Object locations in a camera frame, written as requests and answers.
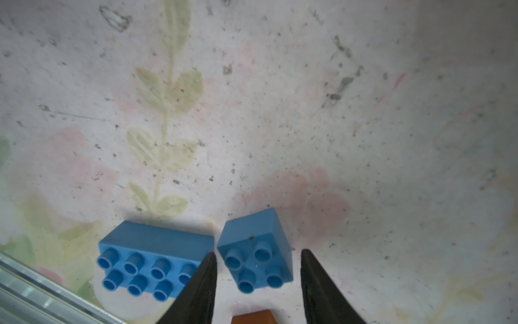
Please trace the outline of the light blue long lego brick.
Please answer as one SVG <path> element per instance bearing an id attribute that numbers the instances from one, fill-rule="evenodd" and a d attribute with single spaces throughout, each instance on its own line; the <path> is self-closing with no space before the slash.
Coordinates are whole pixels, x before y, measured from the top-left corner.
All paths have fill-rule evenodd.
<path id="1" fill-rule="evenodd" d="M 105 290 L 125 288 L 134 297 L 147 293 L 167 302 L 180 295 L 205 256 L 214 251 L 214 238 L 124 221 L 98 243 L 98 249 Z"/>

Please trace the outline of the aluminium mounting rail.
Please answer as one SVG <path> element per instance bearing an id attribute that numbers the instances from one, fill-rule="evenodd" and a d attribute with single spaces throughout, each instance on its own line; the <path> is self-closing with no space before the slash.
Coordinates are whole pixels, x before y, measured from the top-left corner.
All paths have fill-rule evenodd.
<path id="1" fill-rule="evenodd" d="M 2 323 L 123 323 L 53 280 L 1 253 Z"/>

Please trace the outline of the light blue square lego brick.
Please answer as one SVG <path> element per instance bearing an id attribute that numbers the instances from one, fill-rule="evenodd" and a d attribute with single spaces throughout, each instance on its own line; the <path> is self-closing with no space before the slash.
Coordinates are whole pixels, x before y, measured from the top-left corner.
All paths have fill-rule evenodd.
<path id="1" fill-rule="evenodd" d="M 294 280 L 292 249 L 273 208 L 227 221 L 217 249 L 244 294 Z"/>

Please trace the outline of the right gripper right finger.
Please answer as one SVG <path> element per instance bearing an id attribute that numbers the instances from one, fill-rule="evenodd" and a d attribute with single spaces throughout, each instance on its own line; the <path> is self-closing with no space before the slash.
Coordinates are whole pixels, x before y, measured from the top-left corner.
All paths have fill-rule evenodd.
<path id="1" fill-rule="evenodd" d="M 308 323 L 366 324 L 309 249 L 302 250 L 300 273 Z"/>

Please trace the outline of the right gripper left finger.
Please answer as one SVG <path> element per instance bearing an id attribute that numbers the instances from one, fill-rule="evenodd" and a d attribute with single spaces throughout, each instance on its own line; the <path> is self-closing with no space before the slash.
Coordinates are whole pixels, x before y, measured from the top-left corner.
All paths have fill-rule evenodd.
<path id="1" fill-rule="evenodd" d="M 209 252 L 157 324 L 211 324 L 217 288 L 217 258 Z"/>

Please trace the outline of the brown square lego brick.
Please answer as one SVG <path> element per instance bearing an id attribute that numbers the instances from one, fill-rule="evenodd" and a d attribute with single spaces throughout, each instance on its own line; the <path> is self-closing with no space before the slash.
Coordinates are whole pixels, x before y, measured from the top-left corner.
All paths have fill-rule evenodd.
<path id="1" fill-rule="evenodd" d="M 231 324 L 277 324 L 277 321 L 270 310 L 262 310 L 234 316 Z"/>

